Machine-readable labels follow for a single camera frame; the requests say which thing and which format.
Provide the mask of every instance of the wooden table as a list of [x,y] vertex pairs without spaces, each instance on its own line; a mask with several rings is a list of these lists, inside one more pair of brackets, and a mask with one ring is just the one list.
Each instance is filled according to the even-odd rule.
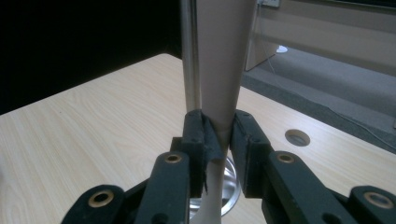
[[[0,117],[0,223],[59,223],[87,189],[129,189],[181,136],[186,113],[181,60],[159,55]],[[396,194],[396,155],[241,88],[275,149],[299,155],[342,194],[373,185]],[[296,147],[285,131],[311,139]],[[263,223],[260,200],[240,197],[223,223]]]

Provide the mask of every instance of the light wood tabletop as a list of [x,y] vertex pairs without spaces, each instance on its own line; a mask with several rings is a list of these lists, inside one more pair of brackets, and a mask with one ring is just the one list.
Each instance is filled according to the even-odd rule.
[[[87,189],[129,189],[181,136],[186,113],[181,60],[158,55],[0,116],[0,223],[59,223]],[[396,155],[241,88],[275,150],[299,155],[330,189],[358,185],[396,194]],[[296,147],[285,131],[310,137]],[[243,195],[226,223],[264,223]]]

